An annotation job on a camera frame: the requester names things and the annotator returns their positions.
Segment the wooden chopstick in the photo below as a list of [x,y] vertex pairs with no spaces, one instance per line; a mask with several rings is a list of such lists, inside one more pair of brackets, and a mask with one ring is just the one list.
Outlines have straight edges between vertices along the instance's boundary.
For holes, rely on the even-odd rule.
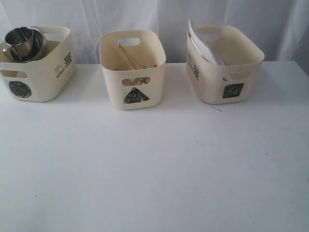
[[128,61],[130,62],[130,64],[132,65],[132,67],[135,70],[138,70],[138,66],[135,64],[134,60],[131,58],[130,54],[125,50],[125,48],[118,43],[118,46],[120,47],[120,49],[122,50],[122,52],[125,54],[126,58],[128,59]]
[[[131,66],[135,70],[140,68],[140,66],[133,65],[133,64],[131,64]],[[148,69],[148,68],[151,68],[151,67],[146,67],[146,66],[142,67],[142,69]],[[124,85],[124,86],[139,86],[139,85],[146,85],[146,84],[150,83],[150,81],[151,81],[150,77],[126,78],[126,79],[122,80],[122,85]]]

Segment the white square plate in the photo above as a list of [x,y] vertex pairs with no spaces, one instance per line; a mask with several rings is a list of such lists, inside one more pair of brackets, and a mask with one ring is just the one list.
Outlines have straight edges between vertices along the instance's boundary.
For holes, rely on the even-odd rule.
[[193,21],[188,20],[189,32],[191,36],[191,41],[196,48],[197,52],[209,63],[214,65],[225,66],[225,62],[222,58],[215,53],[215,51],[207,45],[206,42],[203,42],[199,32],[197,31]]

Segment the stainless steel nested bowls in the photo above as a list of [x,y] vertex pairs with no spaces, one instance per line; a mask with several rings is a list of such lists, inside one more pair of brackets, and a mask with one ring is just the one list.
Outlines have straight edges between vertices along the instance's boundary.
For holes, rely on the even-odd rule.
[[45,36],[36,28],[31,28],[34,31],[33,45],[31,52],[24,58],[20,58],[18,55],[11,51],[11,57],[13,62],[26,63],[31,61],[37,61],[48,55],[49,46]]

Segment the steel mug with round handle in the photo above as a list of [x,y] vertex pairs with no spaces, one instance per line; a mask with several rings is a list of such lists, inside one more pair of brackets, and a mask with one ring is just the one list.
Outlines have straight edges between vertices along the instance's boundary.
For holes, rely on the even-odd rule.
[[34,31],[30,27],[18,27],[5,35],[7,47],[3,53],[9,60],[23,60],[32,50]]

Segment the cream bin with triangle mark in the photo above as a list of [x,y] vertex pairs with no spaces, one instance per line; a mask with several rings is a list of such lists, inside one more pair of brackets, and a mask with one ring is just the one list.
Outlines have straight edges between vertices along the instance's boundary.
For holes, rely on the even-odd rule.
[[[132,68],[118,46],[130,54],[138,70]],[[159,37],[150,30],[114,31],[100,39],[100,64],[111,104],[121,110],[153,107],[163,92],[166,54]],[[124,86],[126,78],[150,77],[150,83]]]

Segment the cream bin with square mark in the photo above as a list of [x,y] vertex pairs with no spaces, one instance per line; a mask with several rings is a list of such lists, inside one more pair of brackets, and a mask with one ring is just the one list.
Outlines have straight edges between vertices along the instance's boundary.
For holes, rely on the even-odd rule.
[[208,41],[224,65],[206,61],[194,47],[187,33],[186,70],[199,98],[209,104],[241,102],[248,98],[258,75],[264,53],[239,29],[232,26],[197,28],[202,35],[217,34]]

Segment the cream bin with circle mark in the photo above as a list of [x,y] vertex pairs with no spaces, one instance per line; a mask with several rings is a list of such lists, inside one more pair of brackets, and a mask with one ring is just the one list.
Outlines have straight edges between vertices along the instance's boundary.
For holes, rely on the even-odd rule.
[[20,101],[46,102],[55,98],[76,70],[70,29],[34,26],[43,34],[58,34],[61,41],[47,41],[49,53],[26,63],[10,61],[0,53],[0,79],[10,95]]

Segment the white curtain backdrop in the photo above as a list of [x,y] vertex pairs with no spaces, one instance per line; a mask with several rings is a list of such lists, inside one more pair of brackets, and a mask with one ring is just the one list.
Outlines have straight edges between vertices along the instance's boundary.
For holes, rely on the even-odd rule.
[[168,62],[184,62],[188,20],[198,27],[238,28],[267,61],[309,62],[309,3],[306,0],[3,0],[0,35],[20,26],[71,30],[81,64],[98,62],[101,36],[118,30],[149,29]]

